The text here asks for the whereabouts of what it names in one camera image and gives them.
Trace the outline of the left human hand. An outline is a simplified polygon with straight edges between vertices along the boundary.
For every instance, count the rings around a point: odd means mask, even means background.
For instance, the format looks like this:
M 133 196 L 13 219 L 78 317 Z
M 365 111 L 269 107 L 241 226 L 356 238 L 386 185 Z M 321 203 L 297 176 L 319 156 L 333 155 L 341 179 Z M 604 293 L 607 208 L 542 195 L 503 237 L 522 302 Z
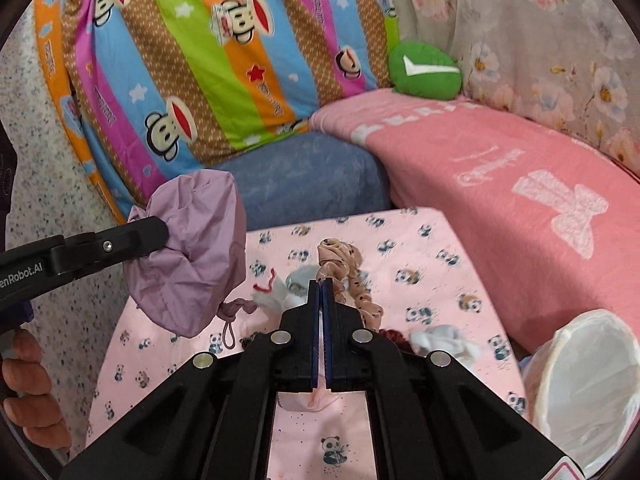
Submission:
M 13 356 L 1 365 L 6 385 L 20 396 L 3 401 L 10 422 L 20 427 L 29 442 L 68 452 L 72 436 L 60 404 L 52 394 L 52 382 L 42 365 L 42 350 L 28 330 L 17 328 L 12 338 Z

